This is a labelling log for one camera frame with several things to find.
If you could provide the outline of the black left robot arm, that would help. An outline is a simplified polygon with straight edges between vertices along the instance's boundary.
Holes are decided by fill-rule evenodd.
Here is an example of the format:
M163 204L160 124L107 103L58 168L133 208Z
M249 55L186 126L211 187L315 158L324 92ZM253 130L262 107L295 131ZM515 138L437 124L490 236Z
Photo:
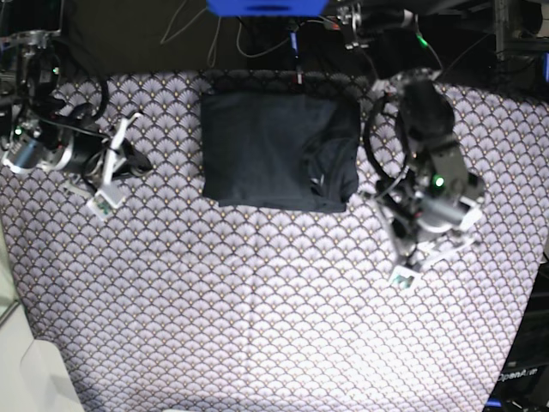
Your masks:
M483 215L485 182L468 170L454 133L454 108L435 86L443 65L420 33L417 13L367 1L335 1L326 12L337 20L346 48L368 60L372 86L383 90L362 134L378 180L361 196L375 208L395 251L389 283L410 289L425 267L474 243L469 232ZM397 109L394 131L403 153L395 176L371 141L388 104Z

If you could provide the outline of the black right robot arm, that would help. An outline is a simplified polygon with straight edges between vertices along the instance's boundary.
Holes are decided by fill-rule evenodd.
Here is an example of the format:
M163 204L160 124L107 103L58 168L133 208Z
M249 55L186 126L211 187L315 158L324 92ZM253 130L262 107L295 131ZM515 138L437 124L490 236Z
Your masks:
M119 209L125 195L119 181L149 174L153 165L126 137L141 115L123 117L102 132L109 88L97 78L100 103L87 101L61 114L67 105L54 96L62 77L54 32L32 30L1 40L1 164L23 175L41 170L67 177L64 191L82 197L101 220Z

